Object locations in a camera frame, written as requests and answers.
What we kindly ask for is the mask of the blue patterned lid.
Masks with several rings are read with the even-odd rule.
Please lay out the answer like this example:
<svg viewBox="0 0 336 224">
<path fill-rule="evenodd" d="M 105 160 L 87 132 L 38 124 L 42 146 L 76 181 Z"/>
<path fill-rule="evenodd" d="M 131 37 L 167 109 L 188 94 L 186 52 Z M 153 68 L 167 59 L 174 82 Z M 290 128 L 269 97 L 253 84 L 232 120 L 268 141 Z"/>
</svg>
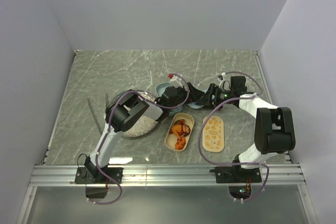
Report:
<svg viewBox="0 0 336 224">
<path fill-rule="evenodd" d="M 189 103 L 187 104 L 192 109 L 201 109 L 209 106 L 207 99 L 207 92 L 191 92 L 189 97 Z"/>
</svg>

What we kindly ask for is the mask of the beige lunch box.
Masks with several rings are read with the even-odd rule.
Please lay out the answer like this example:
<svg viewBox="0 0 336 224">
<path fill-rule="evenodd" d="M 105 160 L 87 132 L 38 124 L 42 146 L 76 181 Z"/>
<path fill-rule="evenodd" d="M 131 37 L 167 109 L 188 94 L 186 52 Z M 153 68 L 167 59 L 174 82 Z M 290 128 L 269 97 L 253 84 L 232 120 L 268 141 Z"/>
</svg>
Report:
<svg viewBox="0 0 336 224">
<path fill-rule="evenodd" d="M 185 136 L 185 144 L 184 144 L 183 148 L 180 148 L 179 150 L 175 148 L 178 137 L 173 133 L 170 134 L 171 128 L 174 126 L 174 123 L 177 122 L 178 120 L 184 120 L 184 123 L 186 125 L 188 125 L 189 128 L 190 128 L 190 133 L 187 136 Z M 182 112 L 175 114 L 175 116 L 173 117 L 172 122 L 170 124 L 169 130 L 166 134 L 166 137 L 165 137 L 166 147 L 170 151 L 174 151 L 174 152 L 178 152 L 178 153 L 181 153 L 181 152 L 185 151 L 187 146 L 188 146 L 188 142 L 190 140 L 191 134 L 193 132 L 194 123 L 195 123 L 194 118 L 189 114 L 182 113 Z"/>
</svg>

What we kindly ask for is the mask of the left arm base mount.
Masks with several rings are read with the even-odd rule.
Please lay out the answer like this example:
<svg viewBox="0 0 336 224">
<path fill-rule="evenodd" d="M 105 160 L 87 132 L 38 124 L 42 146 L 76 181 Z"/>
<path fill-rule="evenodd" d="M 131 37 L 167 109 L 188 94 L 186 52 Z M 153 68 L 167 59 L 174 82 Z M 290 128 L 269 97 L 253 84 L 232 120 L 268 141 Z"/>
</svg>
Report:
<svg viewBox="0 0 336 224">
<path fill-rule="evenodd" d="M 77 171 L 75 175 L 76 185 L 86 185 L 86 197 L 89 200 L 104 199 L 110 185 L 119 185 L 122 182 L 123 168 L 108 167 L 99 171 L 91 158 L 86 154 L 80 154 L 77 158 Z"/>
</svg>

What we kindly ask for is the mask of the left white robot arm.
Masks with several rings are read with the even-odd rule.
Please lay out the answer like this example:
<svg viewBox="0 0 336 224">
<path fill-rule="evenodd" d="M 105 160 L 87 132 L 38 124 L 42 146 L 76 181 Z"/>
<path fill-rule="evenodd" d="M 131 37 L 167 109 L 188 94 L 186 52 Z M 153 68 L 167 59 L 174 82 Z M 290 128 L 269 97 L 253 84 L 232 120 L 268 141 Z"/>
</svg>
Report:
<svg viewBox="0 0 336 224">
<path fill-rule="evenodd" d="M 135 90 L 122 93 L 106 107 L 105 126 L 101 138 L 84 163 L 87 177 L 94 183 L 100 183 L 105 179 L 116 144 L 122 134 L 131 129 L 142 116 L 161 122 L 173 110 L 181 108 L 185 103 L 197 102 L 204 94 L 204 91 L 196 89 L 189 82 L 186 87 L 165 88 L 161 96 L 154 101 L 146 99 Z"/>
</svg>

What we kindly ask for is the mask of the spotted orange food piece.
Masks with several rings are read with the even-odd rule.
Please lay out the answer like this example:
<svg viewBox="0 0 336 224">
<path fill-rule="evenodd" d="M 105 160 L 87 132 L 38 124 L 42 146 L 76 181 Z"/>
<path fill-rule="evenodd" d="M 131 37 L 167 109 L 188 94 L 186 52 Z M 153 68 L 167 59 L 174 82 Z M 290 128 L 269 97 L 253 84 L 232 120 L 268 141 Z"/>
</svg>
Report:
<svg viewBox="0 0 336 224">
<path fill-rule="evenodd" d="M 175 143 L 175 149 L 176 150 L 182 150 L 186 144 L 185 137 L 178 138 Z"/>
</svg>

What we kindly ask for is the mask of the blue lunch box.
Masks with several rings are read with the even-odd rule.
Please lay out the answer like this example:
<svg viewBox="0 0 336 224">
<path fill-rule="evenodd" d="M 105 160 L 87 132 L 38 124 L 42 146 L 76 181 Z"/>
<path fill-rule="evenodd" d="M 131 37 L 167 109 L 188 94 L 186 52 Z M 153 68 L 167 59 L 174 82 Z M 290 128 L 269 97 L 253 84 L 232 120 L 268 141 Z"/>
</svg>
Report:
<svg viewBox="0 0 336 224">
<path fill-rule="evenodd" d="M 172 87 L 173 85 L 170 82 L 164 82 L 164 83 L 160 83 L 156 86 L 155 90 L 156 90 L 156 96 L 160 97 L 166 88 L 168 87 Z M 179 108 L 176 108 L 174 110 L 171 110 L 169 113 L 169 117 L 173 117 L 175 114 L 182 112 L 182 106 L 180 106 Z"/>
</svg>

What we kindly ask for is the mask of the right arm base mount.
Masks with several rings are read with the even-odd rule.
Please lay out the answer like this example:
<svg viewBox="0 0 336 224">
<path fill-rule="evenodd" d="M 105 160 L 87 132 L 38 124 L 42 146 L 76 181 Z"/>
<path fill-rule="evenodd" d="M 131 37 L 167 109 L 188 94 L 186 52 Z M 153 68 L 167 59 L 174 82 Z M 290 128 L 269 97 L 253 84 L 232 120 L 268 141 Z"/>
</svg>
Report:
<svg viewBox="0 0 336 224">
<path fill-rule="evenodd" d="M 244 169 L 241 166 L 217 166 L 209 170 L 215 174 L 217 184 L 233 184 L 229 186 L 229 193 L 234 199 L 246 200 L 251 197 L 252 183 L 261 183 L 259 168 Z"/>
</svg>

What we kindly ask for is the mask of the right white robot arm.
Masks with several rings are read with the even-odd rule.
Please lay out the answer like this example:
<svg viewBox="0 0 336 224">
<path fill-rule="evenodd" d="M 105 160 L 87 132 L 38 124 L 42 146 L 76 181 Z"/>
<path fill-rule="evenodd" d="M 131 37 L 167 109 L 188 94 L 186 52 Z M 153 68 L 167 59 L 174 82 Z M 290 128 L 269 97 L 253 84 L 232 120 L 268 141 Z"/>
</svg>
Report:
<svg viewBox="0 0 336 224">
<path fill-rule="evenodd" d="M 261 99 L 263 89 L 258 83 L 259 93 L 248 91 L 246 79 L 255 82 L 253 77 L 239 71 L 233 73 L 235 75 L 230 77 L 228 90 L 224 88 L 225 79 L 221 78 L 220 85 L 212 83 L 202 96 L 197 96 L 196 104 L 212 107 L 210 115 L 225 104 L 232 104 L 255 118 L 254 144 L 238 154 L 232 163 L 232 178 L 243 182 L 250 175 L 249 169 L 258 167 L 277 154 L 292 151 L 296 138 L 292 111 Z"/>
</svg>

